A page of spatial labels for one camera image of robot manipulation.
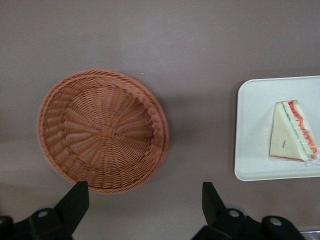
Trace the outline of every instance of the wicker basket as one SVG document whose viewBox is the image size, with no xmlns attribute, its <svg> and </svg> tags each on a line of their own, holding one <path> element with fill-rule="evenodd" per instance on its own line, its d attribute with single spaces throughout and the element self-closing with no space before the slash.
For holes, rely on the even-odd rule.
<svg viewBox="0 0 320 240">
<path fill-rule="evenodd" d="M 130 76 L 104 69 L 61 80 L 44 99 L 38 133 L 59 174 L 108 194 L 148 181 L 169 146 L 168 122 L 154 95 Z"/>
</svg>

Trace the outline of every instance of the white tray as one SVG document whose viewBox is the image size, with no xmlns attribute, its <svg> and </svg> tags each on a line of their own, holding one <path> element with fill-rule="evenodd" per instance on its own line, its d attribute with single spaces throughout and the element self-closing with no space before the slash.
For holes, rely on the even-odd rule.
<svg viewBox="0 0 320 240">
<path fill-rule="evenodd" d="M 320 167 L 270 159 L 277 102 L 298 100 L 320 143 L 320 76 L 253 79 L 238 91 L 234 173 L 242 181 L 320 177 Z"/>
</svg>

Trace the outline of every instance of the gray table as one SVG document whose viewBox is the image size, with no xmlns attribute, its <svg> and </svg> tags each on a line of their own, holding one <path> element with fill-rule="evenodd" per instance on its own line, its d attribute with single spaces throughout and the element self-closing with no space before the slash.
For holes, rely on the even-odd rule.
<svg viewBox="0 0 320 240">
<path fill-rule="evenodd" d="M 22 220 L 71 188 L 37 140 L 46 93 L 93 68 L 149 87 L 170 124 L 165 164 L 123 194 L 90 194 L 77 240 L 188 240 L 204 224 L 202 182 L 226 204 L 320 229 L 319 178 L 234 175 L 237 91 L 250 79 L 320 75 L 317 0 L 0 2 L 0 214 Z"/>
</svg>

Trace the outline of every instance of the plastic wrap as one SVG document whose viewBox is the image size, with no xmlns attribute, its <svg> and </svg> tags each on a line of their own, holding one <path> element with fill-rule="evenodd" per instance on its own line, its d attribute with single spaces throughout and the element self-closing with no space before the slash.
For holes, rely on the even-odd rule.
<svg viewBox="0 0 320 240">
<path fill-rule="evenodd" d="M 270 139 L 271 158 L 320 166 L 319 145 L 297 100 L 277 102 Z"/>
</svg>

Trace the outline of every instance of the basket rim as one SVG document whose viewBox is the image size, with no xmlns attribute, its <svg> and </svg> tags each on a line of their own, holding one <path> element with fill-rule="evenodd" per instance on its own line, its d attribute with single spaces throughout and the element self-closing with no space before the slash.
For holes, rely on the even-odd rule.
<svg viewBox="0 0 320 240">
<path fill-rule="evenodd" d="M 143 83 L 136 80 L 135 78 L 133 78 L 129 75 L 126 75 L 124 73 L 118 72 L 118 71 L 114 71 L 114 70 L 110 70 L 110 69 L 101 69 L 101 68 L 83 70 L 83 71 L 69 74 L 68 76 L 64 77 L 63 79 L 58 81 L 51 88 L 51 90 L 46 94 L 46 96 L 40 106 L 40 110 L 39 110 L 38 118 L 37 118 L 38 141 L 39 141 L 41 148 L 42 148 L 42 151 L 43 151 L 44 155 L 46 156 L 48 162 L 50 163 L 51 167 L 58 174 L 60 174 L 63 178 L 65 178 L 67 181 L 75 184 L 77 182 L 77 180 L 73 179 L 67 173 L 65 173 L 61 169 L 61 167 L 55 162 L 54 157 L 51 156 L 51 154 L 49 153 L 48 147 L 46 146 L 46 143 L 45 143 L 43 126 L 44 126 L 44 121 L 45 121 L 45 114 L 46 114 L 47 110 L 49 109 L 49 104 L 53 100 L 55 94 L 57 92 L 59 92 L 59 90 L 63 89 L 63 87 L 65 87 L 65 85 L 79 80 L 77 78 L 79 78 L 81 76 L 85 76 L 85 75 L 89 75 L 89 74 L 95 75 L 96 77 L 97 76 L 104 76 L 103 74 L 115 75 L 115 76 L 112 76 L 113 79 L 121 80 L 121 81 L 123 81 L 125 79 L 125 80 L 129 81 L 130 84 L 132 84 L 134 88 L 139 89 L 139 90 L 143 90 L 143 93 L 146 96 L 148 96 L 148 98 L 151 100 L 152 107 L 156 108 L 158 116 L 160 116 L 161 126 L 162 126 L 162 131 L 163 131 L 163 136 L 164 136 L 163 146 L 161 149 L 161 155 L 158 157 L 158 161 L 153 166 L 154 168 L 152 169 L 152 171 L 148 172 L 143 177 L 140 177 L 135 182 L 133 182 L 129 185 L 126 185 L 126 186 L 122 186 L 122 187 L 97 188 L 97 187 L 89 185 L 90 191 L 96 192 L 96 193 L 103 193 L 103 194 L 116 194 L 116 193 L 123 193 L 123 192 L 134 190 L 134 189 L 140 187 L 141 185 L 143 185 L 144 183 L 146 183 L 147 181 L 149 181 L 157 173 L 157 171 L 161 168 L 161 166 L 163 165 L 163 163 L 165 161 L 168 150 L 169 150 L 169 137 L 170 137 L 169 136 L 168 120 L 166 118 L 165 112 L 164 112 L 161 104 L 159 103 L 158 99 L 152 94 L 152 92 Z"/>
</svg>

